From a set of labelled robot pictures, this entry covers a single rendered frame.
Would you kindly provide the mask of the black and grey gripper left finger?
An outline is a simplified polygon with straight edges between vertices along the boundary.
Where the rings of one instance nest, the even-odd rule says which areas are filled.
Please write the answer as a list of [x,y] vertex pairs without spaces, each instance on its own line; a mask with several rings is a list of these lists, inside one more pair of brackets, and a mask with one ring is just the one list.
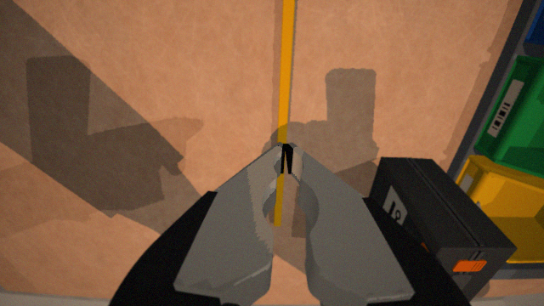
[[[108,306],[251,306],[271,282],[278,142],[208,191],[142,254]],[[276,177],[277,174],[277,177]]]

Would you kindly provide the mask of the grey metal shelf rack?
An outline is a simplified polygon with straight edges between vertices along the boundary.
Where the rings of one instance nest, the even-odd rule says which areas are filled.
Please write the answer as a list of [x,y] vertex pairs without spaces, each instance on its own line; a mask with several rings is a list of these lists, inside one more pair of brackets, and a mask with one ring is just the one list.
[[[544,45],[524,42],[542,0],[523,0],[496,67],[447,174],[456,182],[469,155],[483,156],[474,147],[518,55],[544,58]],[[491,280],[544,279],[544,263],[507,263]]]

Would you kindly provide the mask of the green open bin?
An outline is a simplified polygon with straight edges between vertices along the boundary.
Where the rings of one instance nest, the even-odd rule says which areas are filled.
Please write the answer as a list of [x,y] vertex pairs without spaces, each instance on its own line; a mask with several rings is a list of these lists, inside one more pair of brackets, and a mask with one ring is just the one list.
[[517,56],[474,148],[544,179],[544,58]]

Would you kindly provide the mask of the blue bin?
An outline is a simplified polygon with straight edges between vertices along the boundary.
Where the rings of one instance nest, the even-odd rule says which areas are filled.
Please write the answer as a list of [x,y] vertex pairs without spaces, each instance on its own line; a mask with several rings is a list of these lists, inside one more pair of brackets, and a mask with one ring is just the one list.
[[524,43],[544,45],[544,0],[541,1]]

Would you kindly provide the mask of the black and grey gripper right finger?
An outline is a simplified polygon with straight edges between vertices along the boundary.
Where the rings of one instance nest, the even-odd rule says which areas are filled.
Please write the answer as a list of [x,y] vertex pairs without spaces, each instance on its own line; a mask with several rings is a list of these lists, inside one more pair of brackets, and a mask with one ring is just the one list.
[[308,289],[320,306],[472,306],[441,264],[371,197],[294,143],[286,144],[286,162],[306,214]]

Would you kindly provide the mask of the yellow bar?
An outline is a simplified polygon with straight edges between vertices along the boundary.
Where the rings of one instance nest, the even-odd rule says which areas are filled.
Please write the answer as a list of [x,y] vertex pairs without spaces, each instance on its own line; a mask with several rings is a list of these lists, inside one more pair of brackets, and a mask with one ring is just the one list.
[[[286,144],[295,0],[283,0],[277,143]],[[277,178],[274,226],[281,226],[284,173]]]

